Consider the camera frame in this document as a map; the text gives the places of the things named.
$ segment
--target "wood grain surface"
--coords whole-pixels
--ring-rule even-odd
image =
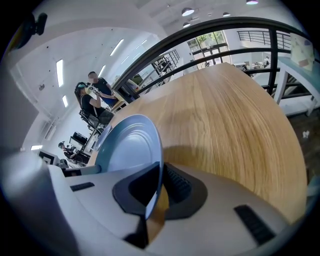
[[[273,98],[239,69],[222,63],[177,78],[118,111],[112,126],[133,114],[154,122],[165,162],[233,179],[290,223],[304,214],[307,175],[297,137]]]

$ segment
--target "linear ceiling light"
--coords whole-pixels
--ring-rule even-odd
[[[124,40],[121,39],[118,44],[115,46],[115,48],[113,49],[113,51],[110,53],[110,56],[114,55],[115,51],[118,49],[118,47],[122,44]]]
[[[100,72],[99,72],[99,75],[98,75],[98,78],[101,76],[101,74],[102,74],[102,72],[104,71],[105,67],[106,67],[106,65],[104,65],[104,66],[101,68],[101,70],[100,70]]]
[[[68,101],[67,101],[67,96],[66,96],[66,95],[64,95],[64,96],[62,97],[62,101],[63,101],[64,107],[65,107],[65,108],[68,107]]]
[[[190,23],[188,23],[188,22],[183,23],[183,27],[184,27],[184,28],[187,28],[187,27],[189,27],[189,26],[190,26]]]
[[[246,0],[247,5],[256,5],[258,3],[258,0]]]
[[[59,87],[64,85],[64,60],[61,59],[56,63],[56,76],[58,78]]]
[[[121,64],[124,63],[126,61],[126,59],[128,59],[128,58],[129,58],[129,55],[121,62]]]
[[[182,14],[182,16],[188,16],[190,14],[193,14],[194,12],[195,12],[194,9],[191,9],[191,8],[187,7],[187,8],[183,8],[181,14]]]
[[[136,56],[134,56],[133,59],[135,59],[136,57],[138,57],[139,54],[140,54],[140,52],[139,52]]]
[[[31,150],[40,150],[42,149],[42,145],[34,145],[31,147]]]

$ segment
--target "recessed light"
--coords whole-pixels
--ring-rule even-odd
[[[59,87],[64,85],[64,60],[61,59],[56,63],[56,76],[58,79],[58,85]]]
[[[34,145],[31,147],[31,150],[40,150],[42,149],[42,145]]]
[[[182,16],[188,16],[190,14],[193,14],[194,12],[195,12],[194,9],[191,9],[191,8],[187,7],[187,8],[183,8],[181,14],[182,14]]]
[[[183,27],[184,27],[184,28],[187,28],[187,27],[189,27],[190,25],[191,25],[191,24],[188,23],[188,22],[183,23]]]
[[[101,70],[100,70],[100,72],[99,72],[99,75],[98,75],[98,78],[101,76],[101,74],[102,74],[102,72],[104,71],[105,67],[106,67],[106,65],[104,65],[104,66],[101,68]]]
[[[136,57],[138,57],[139,54],[140,54],[140,52],[139,52],[136,56],[134,56],[133,59],[135,59]]]
[[[113,49],[113,51],[110,53],[110,56],[114,55],[115,51],[118,49],[118,47],[122,44],[124,40],[121,39],[118,44],[115,46],[115,48]]]
[[[64,95],[64,96],[62,97],[62,101],[63,101],[64,107],[65,107],[65,108],[68,107],[68,102],[67,102],[67,96],[66,96],[66,95]]]
[[[258,0],[246,0],[247,5],[256,5],[258,3]]]
[[[124,63],[126,61],[126,59],[128,59],[128,58],[129,58],[129,55],[121,62],[121,64]]]

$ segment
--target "floor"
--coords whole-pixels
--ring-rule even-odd
[[[314,110],[309,117],[300,114],[288,119],[302,148],[309,183],[314,175],[320,175],[320,109]]]

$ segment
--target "person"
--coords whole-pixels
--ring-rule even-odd
[[[99,92],[96,95],[96,99],[92,98],[86,93],[86,84],[84,82],[79,82],[76,85],[74,94],[81,109],[98,118],[101,124],[109,124],[111,119],[114,117],[114,114],[111,111],[101,107],[101,93]]]
[[[263,60],[263,66],[264,66],[264,67],[267,67],[269,64],[270,64],[269,57],[266,56],[266,57],[264,58],[264,60]]]
[[[94,71],[88,74],[88,78],[91,86],[98,89],[101,99],[112,108],[118,102],[118,99],[113,95],[111,85],[104,78],[98,78]]]
[[[72,148],[66,147],[64,144],[64,141],[60,142],[58,144],[58,147],[62,149],[65,157],[67,157],[69,160],[72,160],[74,164],[83,163],[86,165],[89,161],[89,158],[84,154],[79,153],[79,151],[75,147],[72,147]]]

